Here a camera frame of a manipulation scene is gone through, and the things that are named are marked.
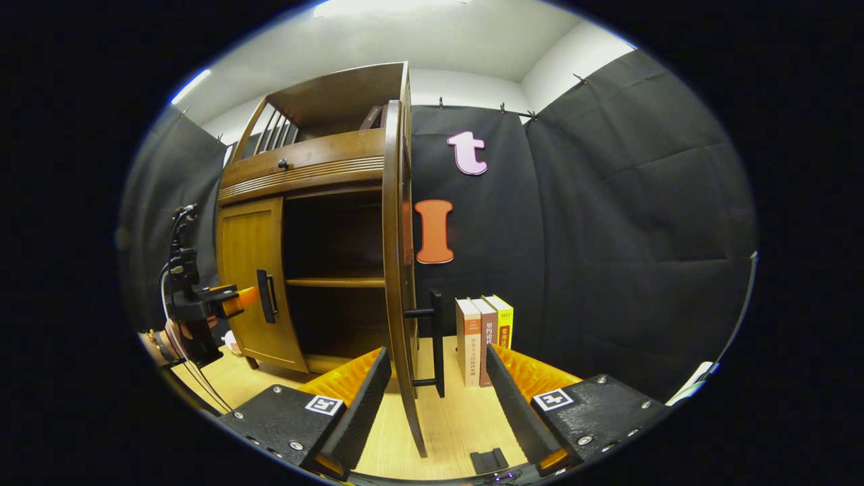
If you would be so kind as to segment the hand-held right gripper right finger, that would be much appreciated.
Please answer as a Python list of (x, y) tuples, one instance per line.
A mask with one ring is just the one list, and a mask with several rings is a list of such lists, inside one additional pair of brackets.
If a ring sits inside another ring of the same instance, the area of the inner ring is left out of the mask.
[(579, 379), (496, 344), (485, 357), (516, 442), (542, 477), (601, 462), (673, 411), (607, 373)]

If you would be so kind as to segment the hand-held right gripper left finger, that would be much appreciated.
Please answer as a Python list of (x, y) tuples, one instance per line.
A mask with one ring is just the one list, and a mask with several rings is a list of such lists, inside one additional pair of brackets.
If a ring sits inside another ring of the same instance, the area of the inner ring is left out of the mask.
[(391, 375), (380, 347), (300, 387), (270, 385), (218, 421), (278, 460), (343, 482), (358, 465)]

